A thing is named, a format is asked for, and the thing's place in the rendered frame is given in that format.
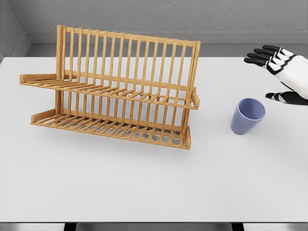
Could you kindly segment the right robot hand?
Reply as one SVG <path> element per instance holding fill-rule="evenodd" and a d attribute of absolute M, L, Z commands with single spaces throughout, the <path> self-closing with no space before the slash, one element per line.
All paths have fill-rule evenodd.
<path fill-rule="evenodd" d="M 244 61 L 267 69 L 290 89 L 286 92 L 267 93 L 266 98 L 308 106 L 308 59 L 283 47 L 264 45 L 248 53 Z"/>

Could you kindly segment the blue cup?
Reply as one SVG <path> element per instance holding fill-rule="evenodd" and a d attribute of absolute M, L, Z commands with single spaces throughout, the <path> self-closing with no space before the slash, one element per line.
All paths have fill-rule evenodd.
<path fill-rule="evenodd" d="M 245 98 L 239 101 L 232 118 L 231 129 L 236 134 L 246 134 L 265 116 L 264 105 L 256 99 Z"/>

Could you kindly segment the wooden two-tier dish rack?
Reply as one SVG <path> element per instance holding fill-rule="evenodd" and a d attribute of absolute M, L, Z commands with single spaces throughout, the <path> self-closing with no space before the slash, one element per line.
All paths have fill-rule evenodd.
<path fill-rule="evenodd" d="M 23 74 L 25 86 L 55 90 L 37 126 L 189 149 L 201 43 L 57 27 L 56 72 Z"/>

